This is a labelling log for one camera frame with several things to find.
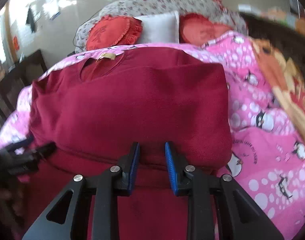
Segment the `pink blanket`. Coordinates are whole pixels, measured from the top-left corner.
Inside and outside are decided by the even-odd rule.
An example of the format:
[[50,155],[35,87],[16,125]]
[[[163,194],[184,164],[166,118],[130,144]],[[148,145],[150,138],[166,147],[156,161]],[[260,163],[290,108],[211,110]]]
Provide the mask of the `pink blanket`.
[[[219,170],[218,176],[231,173],[285,239],[292,239],[305,223],[305,145],[275,100],[247,37],[230,31],[203,49],[190,44],[152,43],[89,51],[67,57],[41,79],[83,58],[99,58],[107,51],[121,54],[126,49],[144,46],[181,49],[201,61],[223,65],[233,147],[230,162]],[[0,131],[0,147],[25,138],[30,103],[29,86],[21,91],[16,111]]]

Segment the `red cloth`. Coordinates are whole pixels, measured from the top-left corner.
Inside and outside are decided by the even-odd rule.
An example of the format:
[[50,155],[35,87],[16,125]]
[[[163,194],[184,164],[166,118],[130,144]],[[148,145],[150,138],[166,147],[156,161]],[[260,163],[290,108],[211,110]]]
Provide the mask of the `red cloth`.
[[116,44],[132,45],[141,32],[141,20],[129,16],[106,15],[89,31],[86,49],[102,49]]
[[172,194],[164,143],[208,173],[219,169],[231,157],[227,108],[222,66],[170,48],[87,59],[33,82],[30,130],[59,149],[31,177],[26,226],[75,174],[100,174],[138,141],[136,188],[118,199],[120,238],[186,239],[187,200]]
[[232,28],[225,24],[212,23],[198,13],[189,13],[180,17],[180,36],[183,42],[201,46],[219,38]]

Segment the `red pillow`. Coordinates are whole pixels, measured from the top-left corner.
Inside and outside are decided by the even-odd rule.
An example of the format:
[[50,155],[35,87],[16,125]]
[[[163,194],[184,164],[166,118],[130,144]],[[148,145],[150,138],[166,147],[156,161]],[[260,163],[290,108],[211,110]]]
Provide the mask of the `red pillow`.
[[106,15],[89,31],[86,50],[132,45],[141,32],[141,20],[129,16]]
[[180,36],[182,41],[196,46],[216,39],[226,31],[232,30],[230,26],[212,23],[206,17],[197,13],[190,13],[180,18]]

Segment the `orange object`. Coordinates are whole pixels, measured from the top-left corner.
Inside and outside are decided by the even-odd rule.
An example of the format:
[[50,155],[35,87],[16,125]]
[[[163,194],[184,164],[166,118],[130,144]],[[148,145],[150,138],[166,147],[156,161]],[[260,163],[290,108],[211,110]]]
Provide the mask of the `orange object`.
[[17,36],[14,36],[14,49],[16,51],[20,49]]
[[305,141],[305,83],[299,68],[269,41],[254,40],[253,47],[272,92]]
[[141,20],[128,16],[103,16],[89,31],[86,49],[132,45],[142,32]]
[[201,46],[232,28],[225,24],[214,24],[201,14],[190,13],[180,18],[179,30],[183,42]]

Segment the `wooden furniture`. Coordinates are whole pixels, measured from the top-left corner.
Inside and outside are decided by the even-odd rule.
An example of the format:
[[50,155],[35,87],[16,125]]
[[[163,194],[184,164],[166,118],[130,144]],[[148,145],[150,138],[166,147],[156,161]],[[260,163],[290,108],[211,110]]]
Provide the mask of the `wooden furniture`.
[[[13,112],[15,110],[15,106],[11,104],[9,101],[7,94],[11,91],[12,84],[18,80],[21,79],[24,86],[30,85],[26,78],[26,69],[29,65],[40,65],[43,72],[47,71],[47,67],[44,61],[44,58],[42,56],[41,50],[37,50],[31,55],[24,58],[24,60],[19,63],[15,63],[15,67],[7,73],[4,78],[0,81],[0,97],[5,102],[7,108]],[[5,120],[6,115],[2,112],[0,109],[0,115]]]

